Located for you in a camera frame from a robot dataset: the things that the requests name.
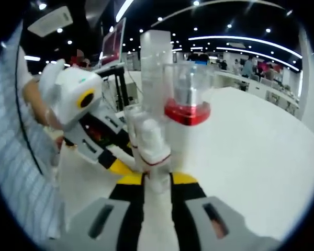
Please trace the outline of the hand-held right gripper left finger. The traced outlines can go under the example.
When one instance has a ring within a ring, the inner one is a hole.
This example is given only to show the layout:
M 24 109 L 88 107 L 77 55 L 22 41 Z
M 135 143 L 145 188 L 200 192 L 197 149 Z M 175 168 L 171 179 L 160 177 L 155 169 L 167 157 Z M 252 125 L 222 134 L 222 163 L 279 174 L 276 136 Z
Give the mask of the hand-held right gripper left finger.
M 137 250 L 144 218 L 144 174 L 119 179 L 108 198 L 79 213 L 68 231 L 70 250 Z

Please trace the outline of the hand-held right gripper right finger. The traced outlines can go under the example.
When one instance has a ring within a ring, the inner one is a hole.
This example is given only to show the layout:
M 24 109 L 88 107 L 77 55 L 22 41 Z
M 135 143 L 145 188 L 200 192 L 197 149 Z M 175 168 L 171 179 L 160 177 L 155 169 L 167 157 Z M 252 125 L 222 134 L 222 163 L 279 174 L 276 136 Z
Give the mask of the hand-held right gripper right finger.
M 171 174 L 172 220 L 180 250 L 277 250 L 280 242 L 258 236 L 239 212 L 207 196 L 191 175 Z

